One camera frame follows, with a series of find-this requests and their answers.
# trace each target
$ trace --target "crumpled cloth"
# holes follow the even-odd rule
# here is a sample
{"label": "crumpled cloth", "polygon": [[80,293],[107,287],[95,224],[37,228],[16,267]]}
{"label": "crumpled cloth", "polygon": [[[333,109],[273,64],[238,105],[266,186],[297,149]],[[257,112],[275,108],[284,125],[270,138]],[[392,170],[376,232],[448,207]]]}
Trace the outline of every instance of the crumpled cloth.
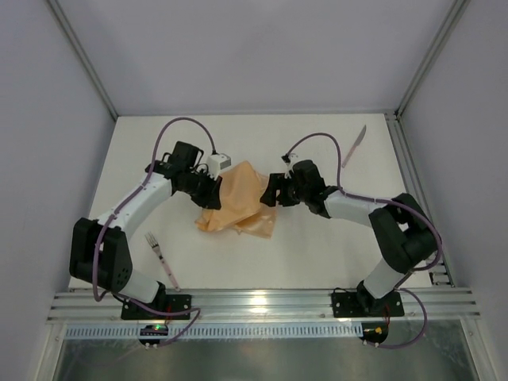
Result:
{"label": "crumpled cloth", "polygon": [[198,228],[205,232],[235,229],[238,233],[270,238],[277,212],[260,202],[268,185],[268,176],[256,172],[248,161],[244,161],[221,177],[221,209],[204,209],[196,220]]}

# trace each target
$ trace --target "metal bracket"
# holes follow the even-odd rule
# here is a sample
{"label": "metal bracket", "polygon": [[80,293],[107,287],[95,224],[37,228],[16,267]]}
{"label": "metal bracket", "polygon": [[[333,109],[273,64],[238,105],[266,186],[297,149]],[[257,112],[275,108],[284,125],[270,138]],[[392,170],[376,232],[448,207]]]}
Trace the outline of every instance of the metal bracket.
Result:
{"label": "metal bracket", "polygon": [[364,308],[358,302],[355,291],[333,290],[330,295],[332,299],[332,311],[334,318],[384,318],[386,314],[390,317],[399,318],[405,315],[402,299],[398,292],[391,292],[385,299],[386,309],[381,309],[378,313],[372,312],[365,314]]}
{"label": "metal bracket", "polygon": [[[192,307],[192,295],[189,294],[167,294],[166,312],[182,312]],[[170,317],[168,320],[190,320],[191,314]],[[132,302],[125,302],[121,308],[122,320],[161,320],[161,316],[150,314]]]}

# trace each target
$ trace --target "white wall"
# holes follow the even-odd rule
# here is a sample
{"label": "white wall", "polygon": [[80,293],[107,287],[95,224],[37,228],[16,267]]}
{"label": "white wall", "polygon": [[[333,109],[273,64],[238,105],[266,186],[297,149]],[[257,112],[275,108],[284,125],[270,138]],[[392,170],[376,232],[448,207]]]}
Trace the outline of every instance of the white wall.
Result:
{"label": "white wall", "polygon": [[120,115],[394,109],[452,0],[60,0]]}
{"label": "white wall", "polygon": [[403,116],[459,285],[508,360],[508,2],[471,2]]}
{"label": "white wall", "polygon": [[43,1],[2,3],[0,52],[0,379],[24,380],[114,124]]}

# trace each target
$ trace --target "slotted metal strip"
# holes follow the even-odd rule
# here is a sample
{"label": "slotted metal strip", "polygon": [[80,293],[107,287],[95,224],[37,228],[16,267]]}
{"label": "slotted metal strip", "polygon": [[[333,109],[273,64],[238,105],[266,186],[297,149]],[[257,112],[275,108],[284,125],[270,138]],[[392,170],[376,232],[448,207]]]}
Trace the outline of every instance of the slotted metal strip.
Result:
{"label": "slotted metal strip", "polygon": [[[171,324],[167,336],[173,337],[184,327]],[[128,340],[141,338],[144,325],[69,325],[66,340]],[[359,322],[326,323],[204,323],[191,327],[181,340],[292,339],[311,337],[360,337]]]}

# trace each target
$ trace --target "knife blade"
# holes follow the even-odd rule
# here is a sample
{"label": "knife blade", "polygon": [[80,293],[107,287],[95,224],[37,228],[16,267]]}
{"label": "knife blade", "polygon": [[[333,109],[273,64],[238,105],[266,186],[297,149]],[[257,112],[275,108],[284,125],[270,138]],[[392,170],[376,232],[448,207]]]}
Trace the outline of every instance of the knife blade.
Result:
{"label": "knife blade", "polygon": [[360,145],[360,143],[362,142],[362,140],[364,139],[366,132],[367,132],[367,125],[364,125],[364,127],[360,131],[360,134],[358,135],[355,142],[353,143],[352,147],[349,149],[348,155],[346,155],[344,161],[342,162],[343,168],[346,166],[349,159],[351,159],[352,153],[355,151],[356,147],[358,147]]}

